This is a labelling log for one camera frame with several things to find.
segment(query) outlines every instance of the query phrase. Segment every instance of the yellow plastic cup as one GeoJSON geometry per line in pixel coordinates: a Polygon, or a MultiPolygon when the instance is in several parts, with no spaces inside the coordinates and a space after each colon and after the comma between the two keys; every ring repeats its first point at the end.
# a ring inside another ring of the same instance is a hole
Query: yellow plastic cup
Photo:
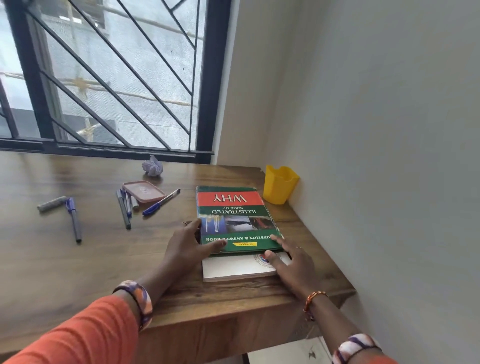
{"type": "Polygon", "coordinates": [[[289,167],[267,166],[264,199],[274,205],[283,205],[292,194],[300,177],[289,167]]]}

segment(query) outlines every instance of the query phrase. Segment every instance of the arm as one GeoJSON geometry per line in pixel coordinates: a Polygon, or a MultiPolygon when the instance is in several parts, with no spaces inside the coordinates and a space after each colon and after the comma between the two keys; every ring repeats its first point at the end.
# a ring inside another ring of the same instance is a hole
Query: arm
{"type": "MultiPolygon", "coordinates": [[[[162,263],[138,279],[152,304],[169,286],[191,271],[226,242],[198,245],[195,232],[201,220],[176,231],[162,263]]],[[[130,364],[138,341],[140,310],[125,291],[101,298],[51,330],[5,364],[130,364]]]]}
{"type": "MultiPolygon", "coordinates": [[[[302,249],[292,243],[272,235],[272,239],[282,245],[283,249],[292,257],[292,263],[287,266],[273,252],[267,250],[265,257],[277,270],[283,283],[289,288],[301,302],[306,302],[307,297],[316,291],[322,290],[322,283],[315,273],[312,258],[302,249]]],[[[347,339],[355,334],[362,333],[343,313],[330,301],[330,299],[318,294],[312,300],[310,312],[315,317],[323,334],[327,347],[331,354],[347,339]]],[[[348,364],[395,364],[387,358],[379,349],[367,349],[353,356],[348,364]]]]}

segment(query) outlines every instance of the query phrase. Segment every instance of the orange sleeve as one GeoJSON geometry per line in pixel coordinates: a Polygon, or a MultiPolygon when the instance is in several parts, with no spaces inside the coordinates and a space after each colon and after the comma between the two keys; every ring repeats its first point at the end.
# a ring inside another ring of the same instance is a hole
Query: orange sleeve
{"type": "Polygon", "coordinates": [[[388,356],[375,356],[368,364],[398,364],[395,360],[388,356]]]}
{"type": "Polygon", "coordinates": [[[118,296],[93,302],[5,364],[131,364],[138,323],[118,296]]]}

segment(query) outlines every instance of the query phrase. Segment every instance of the hand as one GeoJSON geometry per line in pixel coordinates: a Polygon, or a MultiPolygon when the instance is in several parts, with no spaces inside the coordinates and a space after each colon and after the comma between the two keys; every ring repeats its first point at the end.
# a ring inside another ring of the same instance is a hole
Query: hand
{"type": "Polygon", "coordinates": [[[272,235],[271,239],[279,243],[292,257],[292,262],[287,266],[274,252],[265,252],[265,258],[276,269],[286,287],[302,301],[312,292],[321,291],[312,257],[302,248],[297,248],[278,236],[272,235]]]}
{"type": "Polygon", "coordinates": [[[198,244],[195,233],[201,223],[201,219],[192,221],[188,226],[175,231],[168,242],[162,265],[172,275],[173,280],[186,275],[202,260],[212,253],[220,252],[227,245],[225,240],[215,240],[205,245],[198,244]]]}

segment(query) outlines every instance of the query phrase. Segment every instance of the braided orange bracelet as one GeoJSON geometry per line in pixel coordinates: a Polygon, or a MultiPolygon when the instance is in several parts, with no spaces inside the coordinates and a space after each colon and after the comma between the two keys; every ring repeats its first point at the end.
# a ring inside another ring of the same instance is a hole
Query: braided orange bracelet
{"type": "Polygon", "coordinates": [[[315,321],[315,317],[313,317],[313,315],[309,311],[310,304],[312,303],[312,300],[315,298],[315,296],[318,294],[324,294],[325,296],[328,297],[328,294],[326,294],[326,292],[323,292],[323,291],[317,291],[312,293],[310,296],[308,296],[307,302],[305,302],[305,308],[303,309],[303,311],[308,315],[310,321],[315,321]]]}

